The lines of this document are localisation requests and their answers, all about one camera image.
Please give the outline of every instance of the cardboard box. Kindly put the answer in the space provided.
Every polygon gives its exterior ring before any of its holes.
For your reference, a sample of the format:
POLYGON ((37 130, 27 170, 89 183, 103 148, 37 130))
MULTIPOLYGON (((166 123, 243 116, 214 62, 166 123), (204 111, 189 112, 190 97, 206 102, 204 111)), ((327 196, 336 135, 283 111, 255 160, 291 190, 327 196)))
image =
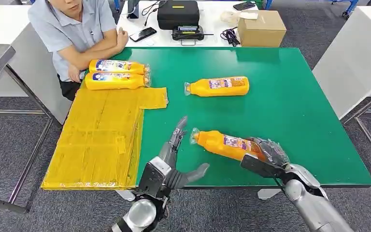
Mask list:
POLYGON ((279 47, 286 28, 277 11, 258 11, 257 19, 240 18, 238 33, 243 47, 279 47))

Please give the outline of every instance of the man's hand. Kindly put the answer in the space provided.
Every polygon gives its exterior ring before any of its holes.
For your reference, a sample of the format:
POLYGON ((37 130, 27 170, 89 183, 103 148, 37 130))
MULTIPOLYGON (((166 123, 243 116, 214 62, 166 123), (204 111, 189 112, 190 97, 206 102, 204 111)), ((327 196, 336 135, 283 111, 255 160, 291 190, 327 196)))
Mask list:
POLYGON ((123 30, 122 28, 119 28, 119 32, 117 34, 117 47, 123 50, 124 47, 126 47, 126 44, 128 42, 128 34, 127 31, 123 30))
POLYGON ((80 70, 72 64, 69 64, 68 76, 72 82, 81 83, 80 70))

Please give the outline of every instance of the robotic hand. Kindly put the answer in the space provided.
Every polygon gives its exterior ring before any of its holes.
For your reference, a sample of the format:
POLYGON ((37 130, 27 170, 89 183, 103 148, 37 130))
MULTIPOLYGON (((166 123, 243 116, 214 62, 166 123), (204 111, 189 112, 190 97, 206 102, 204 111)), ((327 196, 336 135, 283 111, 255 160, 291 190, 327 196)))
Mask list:
POLYGON ((286 197, 294 204, 312 232, 353 232, 348 223, 329 202, 325 191, 315 177, 304 167, 289 163, 279 144, 260 138, 257 143, 266 161, 246 154, 241 167, 264 178, 273 178, 286 197))
POLYGON ((128 213, 111 228, 113 232, 148 232, 156 228, 159 221, 166 217, 167 203, 173 189, 181 189, 189 182, 202 178, 209 164, 204 163, 189 173, 176 169, 177 151, 180 146, 187 117, 183 117, 165 142, 158 156, 151 159, 144 168, 138 188, 129 192, 134 199, 128 213))

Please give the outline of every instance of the black carrying case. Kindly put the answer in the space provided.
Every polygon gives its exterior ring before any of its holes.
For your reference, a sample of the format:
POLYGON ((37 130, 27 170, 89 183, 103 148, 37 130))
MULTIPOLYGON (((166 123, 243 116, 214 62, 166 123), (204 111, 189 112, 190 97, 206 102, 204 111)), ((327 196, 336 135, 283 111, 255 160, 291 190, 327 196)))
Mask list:
POLYGON ((177 26, 199 25, 200 11, 196 1, 166 1, 160 1, 157 11, 160 29, 172 30, 177 26))

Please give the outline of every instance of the yellow bottle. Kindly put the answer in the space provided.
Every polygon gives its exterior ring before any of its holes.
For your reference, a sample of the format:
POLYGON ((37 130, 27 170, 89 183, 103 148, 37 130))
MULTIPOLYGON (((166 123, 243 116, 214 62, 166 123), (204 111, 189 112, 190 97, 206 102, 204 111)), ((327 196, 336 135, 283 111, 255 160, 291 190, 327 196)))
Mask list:
POLYGON ((89 64, 90 72, 137 73, 144 75, 150 71, 149 67, 133 61, 94 59, 89 64))
POLYGON ((254 141, 224 135, 217 130, 199 131, 194 128, 190 142, 204 147, 209 152, 235 160, 241 161, 246 153, 255 155, 262 161, 266 160, 260 147, 254 141))
POLYGON ((86 86, 91 90, 98 89, 135 89, 140 86, 150 87, 151 79, 147 75, 135 73, 117 73, 117 72, 89 72, 85 77, 86 86))
POLYGON ((194 83, 184 83, 186 96, 196 94, 200 97, 240 96, 248 93, 249 82, 246 76, 201 79, 194 83))

